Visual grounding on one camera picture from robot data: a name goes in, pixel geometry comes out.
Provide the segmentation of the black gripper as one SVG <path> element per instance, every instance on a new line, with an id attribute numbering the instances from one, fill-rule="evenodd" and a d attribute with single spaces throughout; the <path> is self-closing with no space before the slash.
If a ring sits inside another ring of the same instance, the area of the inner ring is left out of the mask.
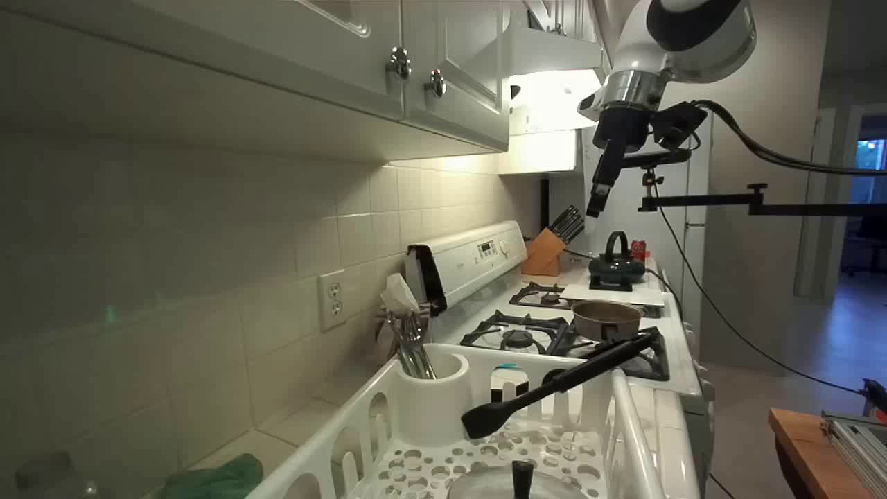
<path id="1" fill-rule="evenodd" d="M 650 111 L 637 106 L 611 106 L 598 117 L 598 131 L 593 145 L 603 150 L 603 159 L 593 171 L 587 213 L 598 217 L 607 206 L 607 196 L 622 175 L 623 156 L 643 146 L 650 132 Z"/>

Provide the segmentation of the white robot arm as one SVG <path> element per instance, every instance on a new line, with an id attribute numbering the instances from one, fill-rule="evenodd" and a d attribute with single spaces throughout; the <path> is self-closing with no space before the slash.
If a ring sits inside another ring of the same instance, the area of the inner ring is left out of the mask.
<path id="1" fill-rule="evenodd" d="M 603 159 L 590 177 L 587 217 L 598 217 L 623 168 L 647 145 L 650 124 L 671 82 L 713 82 L 738 73 L 758 45 L 748 0 L 637 0 L 614 67 L 582 107 L 597 121 Z"/>

